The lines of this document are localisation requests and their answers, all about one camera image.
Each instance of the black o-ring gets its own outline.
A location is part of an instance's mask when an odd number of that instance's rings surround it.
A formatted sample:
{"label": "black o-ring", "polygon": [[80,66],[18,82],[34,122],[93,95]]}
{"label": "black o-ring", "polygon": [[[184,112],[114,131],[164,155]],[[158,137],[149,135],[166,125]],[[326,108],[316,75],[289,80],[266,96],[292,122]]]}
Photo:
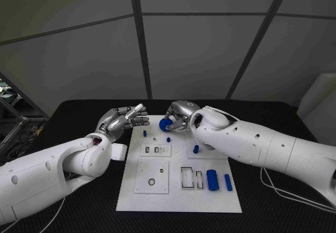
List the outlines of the black o-ring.
{"label": "black o-ring", "polygon": [[152,179],[149,179],[149,185],[155,185],[156,184],[156,180],[152,178]]}

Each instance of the robotic hand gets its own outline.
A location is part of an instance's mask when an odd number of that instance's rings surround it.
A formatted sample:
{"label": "robotic hand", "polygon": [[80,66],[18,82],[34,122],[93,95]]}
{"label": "robotic hand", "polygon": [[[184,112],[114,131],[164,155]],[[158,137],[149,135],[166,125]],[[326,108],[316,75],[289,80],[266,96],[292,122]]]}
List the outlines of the robotic hand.
{"label": "robotic hand", "polygon": [[[125,161],[127,146],[114,143],[126,129],[149,125],[143,104],[112,109],[97,130],[0,167],[0,225],[22,219],[58,202],[100,177],[110,160]],[[67,179],[67,172],[80,175]]]}
{"label": "robotic hand", "polygon": [[336,147],[292,137],[238,120],[227,112],[192,102],[176,101],[161,122],[165,131],[189,128],[200,146],[218,150],[246,164],[273,169],[308,183],[336,207]]}

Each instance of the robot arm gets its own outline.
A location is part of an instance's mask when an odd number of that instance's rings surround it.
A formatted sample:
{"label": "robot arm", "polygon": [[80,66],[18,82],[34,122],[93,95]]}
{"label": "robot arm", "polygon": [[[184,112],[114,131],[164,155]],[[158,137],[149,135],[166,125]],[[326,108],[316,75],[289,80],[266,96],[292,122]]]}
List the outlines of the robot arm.
{"label": "robot arm", "polygon": [[247,121],[231,122],[210,106],[194,111],[189,128],[204,149],[218,150],[237,161],[290,175],[308,183],[336,207],[336,147]]}
{"label": "robot arm", "polygon": [[[84,138],[48,148],[0,167],[0,225],[35,214],[100,177],[110,160],[125,160],[127,146],[114,143],[125,129],[149,125],[146,108],[112,109]],[[81,175],[67,180],[67,172]]]}

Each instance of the blue object in robot hand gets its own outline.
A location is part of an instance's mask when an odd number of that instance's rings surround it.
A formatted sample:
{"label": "blue object in robot hand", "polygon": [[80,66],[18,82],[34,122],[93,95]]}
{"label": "blue object in robot hand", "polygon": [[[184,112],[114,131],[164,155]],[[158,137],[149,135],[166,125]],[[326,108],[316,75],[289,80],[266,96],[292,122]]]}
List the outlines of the blue object in robot hand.
{"label": "blue object in robot hand", "polygon": [[231,180],[230,180],[230,175],[226,174],[226,182],[227,182],[227,186],[228,186],[228,191],[233,191],[233,186],[231,186]]}
{"label": "blue object in robot hand", "polygon": [[162,119],[161,122],[159,122],[159,127],[161,129],[168,132],[169,130],[166,130],[166,126],[174,124],[174,121],[171,119]]}
{"label": "blue object in robot hand", "polygon": [[194,147],[194,153],[198,154],[198,150],[200,150],[200,145],[195,145]]}
{"label": "blue object in robot hand", "polygon": [[208,170],[207,171],[207,178],[208,178],[208,186],[211,191],[218,191],[220,186],[218,186],[218,179],[217,179],[217,171],[215,170]]}

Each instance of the black table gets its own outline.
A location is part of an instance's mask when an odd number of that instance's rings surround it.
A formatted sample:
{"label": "black table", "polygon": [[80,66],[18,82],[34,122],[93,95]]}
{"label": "black table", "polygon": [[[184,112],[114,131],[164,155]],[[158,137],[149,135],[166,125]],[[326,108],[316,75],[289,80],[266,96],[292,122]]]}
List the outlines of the black table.
{"label": "black table", "polygon": [[[71,100],[61,104],[29,152],[84,137],[104,113],[116,107],[143,103],[149,114],[164,115],[172,100]],[[241,120],[262,124],[295,137],[316,141],[293,108],[282,102],[194,100]],[[130,145],[132,130],[119,143]],[[126,162],[112,161],[104,175],[83,186],[65,200],[45,232],[336,232],[336,215],[282,198],[260,181],[260,168],[230,159],[243,214],[116,212]],[[270,171],[276,186],[328,204],[321,194],[295,178]],[[37,233],[50,223],[61,201],[21,220],[11,232]]]}

